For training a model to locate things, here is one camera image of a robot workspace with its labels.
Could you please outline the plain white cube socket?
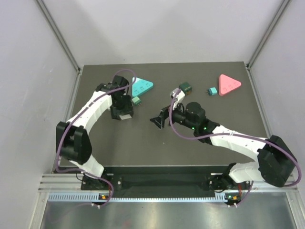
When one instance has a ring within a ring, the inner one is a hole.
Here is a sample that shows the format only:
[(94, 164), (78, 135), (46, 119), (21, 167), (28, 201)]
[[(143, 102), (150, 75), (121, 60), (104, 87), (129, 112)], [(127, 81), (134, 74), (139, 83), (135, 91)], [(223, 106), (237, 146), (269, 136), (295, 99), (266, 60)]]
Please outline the plain white cube socket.
[(131, 115), (129, 115), (129, 114), (126, 114), (126, 115), (120, 115), (120, 119), (121, 120), (126, 120), (126, 119), (131, 119), (132, 118), (132, 116)]

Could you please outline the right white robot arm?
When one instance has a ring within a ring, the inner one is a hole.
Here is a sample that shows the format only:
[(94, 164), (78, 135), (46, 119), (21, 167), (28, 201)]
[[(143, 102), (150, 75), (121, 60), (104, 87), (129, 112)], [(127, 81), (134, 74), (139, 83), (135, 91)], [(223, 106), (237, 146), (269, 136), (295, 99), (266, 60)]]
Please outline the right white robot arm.
[(193, 140), (227, 148), (250, 158), (249, 163), (228, 165), (220, 176), (223, 189), (235, 188), (246, 181), (263, 181), (275, 187), (289, 186), (288, 178), (298, 164), (281, 137), (259, 138), (230, 130), (208, 119), (199, 103), (183, 105), (184, 97), (185, 93), (176, 88), (171, 93), (171, 104), (150, 121), (159, 129), (164, 128), (166, 120), (170, 126), (178, 123), (193, 130)]

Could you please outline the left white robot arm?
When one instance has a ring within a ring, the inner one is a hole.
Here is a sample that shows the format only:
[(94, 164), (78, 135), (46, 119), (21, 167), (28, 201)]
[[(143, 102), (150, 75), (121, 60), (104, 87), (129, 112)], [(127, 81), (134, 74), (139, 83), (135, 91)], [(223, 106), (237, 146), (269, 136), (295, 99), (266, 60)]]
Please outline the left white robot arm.
[(91, 183), (97, 189), (108, 184), (103, 175), (104, 167), (92, 155), (89, 133), (98, 119), (106, 111), (110, 111), (115, 120), (131, 119), (134, 114), (132, 98), (128, 95), (129, 81), (115, 75), (108, 84), (100, 84), (82, 109), (66, 122), (56, 126), (57, 157), (62, 157), (82, 172), (90, 174)]

